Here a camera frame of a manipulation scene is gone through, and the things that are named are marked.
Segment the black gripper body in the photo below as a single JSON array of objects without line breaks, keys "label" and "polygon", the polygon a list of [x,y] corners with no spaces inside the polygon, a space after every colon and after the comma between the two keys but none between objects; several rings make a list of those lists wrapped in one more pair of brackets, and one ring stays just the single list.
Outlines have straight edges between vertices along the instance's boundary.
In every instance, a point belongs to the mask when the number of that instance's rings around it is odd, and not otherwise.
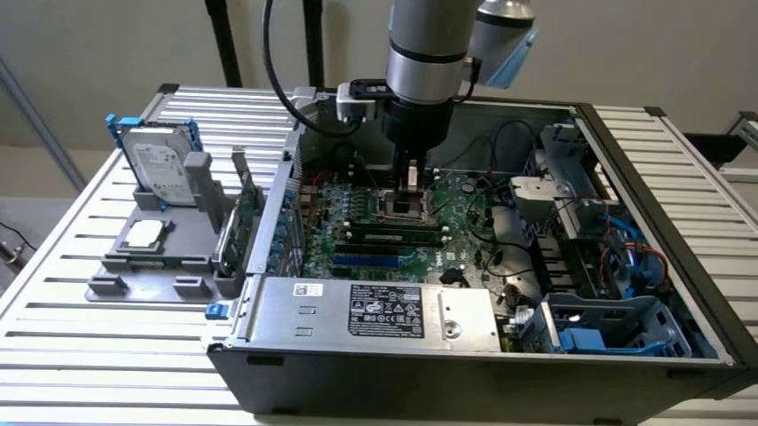
[{"label": "black gripper body", "polygon": [[448,138],[456,102],[422,105],[402,99],[385,102],[384,133],[410,154],[426,154]]}]

